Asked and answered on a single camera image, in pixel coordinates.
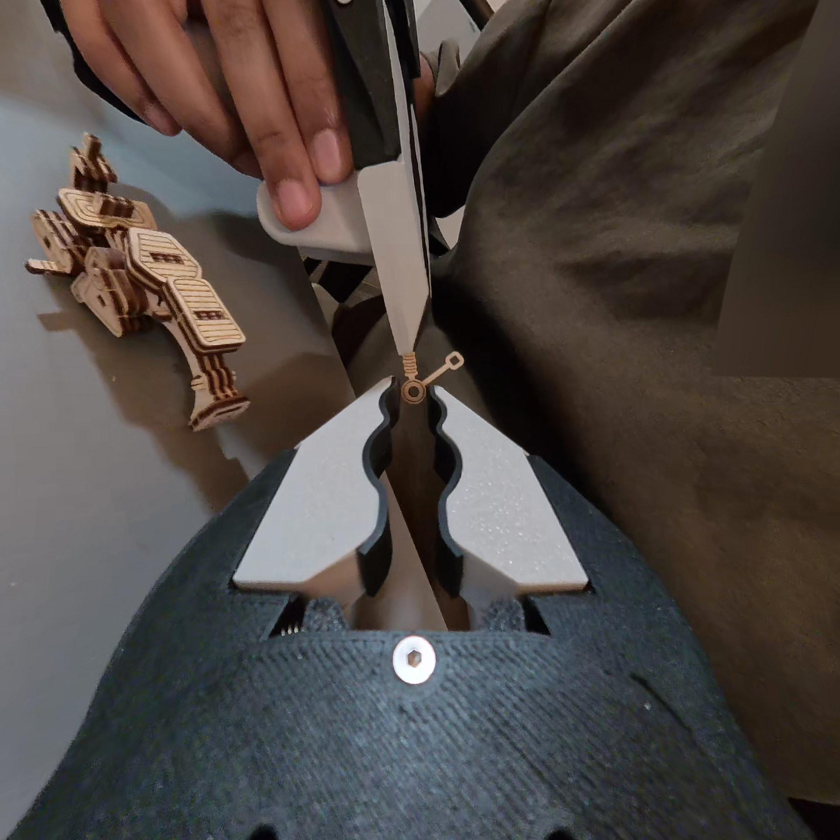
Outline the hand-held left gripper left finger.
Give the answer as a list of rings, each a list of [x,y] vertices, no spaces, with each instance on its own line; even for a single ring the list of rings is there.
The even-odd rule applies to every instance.
[[[233,576],[244,592],[329,597],[350,621],[392,565],[382,476],[392,461],[400,388],[388,376],[295,447]]]

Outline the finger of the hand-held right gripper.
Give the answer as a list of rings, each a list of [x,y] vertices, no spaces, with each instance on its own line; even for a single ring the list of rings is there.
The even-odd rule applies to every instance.
[[[423,239],[423,257],[426,275],[427,296],[432,295],[431,254],[429,249],[428,213],[424,194],[424,174],[422,167],[422,141],[424,122],[434,102],[434,75],[426,59],[419,60],[420,74],[413,80],[413,175],[416,201]]]
[[[376,269],[396,351],[415,351],[427,308],[424,246],[413,175],[413,80],[419,77],[411,2],[383,2],[394,78],[401,152],[394,161],[353,169],[344,182],[320,188],[321,210],[291,232],[275,215],[265,184],[257,192],[259,221],[276,242],[303,255]]]

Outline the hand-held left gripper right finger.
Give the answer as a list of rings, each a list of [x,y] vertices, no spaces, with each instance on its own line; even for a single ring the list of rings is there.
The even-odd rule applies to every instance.
[[[440,386],[428,393],[437,579],[474,613],[523,595],[581,592],[589,578],[534,470],[535,459]]]

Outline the small wooden lever piece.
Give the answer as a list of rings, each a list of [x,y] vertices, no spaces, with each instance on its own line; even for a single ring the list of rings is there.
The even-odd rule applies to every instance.
[[[419,404],[424,401],[429,386],[435,383],[448,371],[457,371],[465,363],[463,355],[454,351],[445,357],[444,363],[426,377],[419,374],[417,353],[405,353],[402,356],[402,367],[405,381],[402,384],[402,399],[408,404]]]

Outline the wooden robot model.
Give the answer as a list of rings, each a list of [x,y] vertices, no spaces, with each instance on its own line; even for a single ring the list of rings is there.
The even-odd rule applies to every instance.
[[[71,279],[73,297],[118,338],[156,323],[166,328],[192,373],[193,431],[241,416],[250,402],[224,357],[245,335],[200,263],[157,227],[148,204],[109,192],[118,177],[97,136],[84,133],[69,161],[59,211],[31,215],[46,259],[29,259],[27,271]]]

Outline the person's right hand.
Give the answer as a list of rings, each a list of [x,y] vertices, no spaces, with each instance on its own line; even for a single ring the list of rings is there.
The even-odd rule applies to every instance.
[[[314,222],[353,169],[318,2],[62,1],[77,56],[135,118],[260,176],[280,223]]]

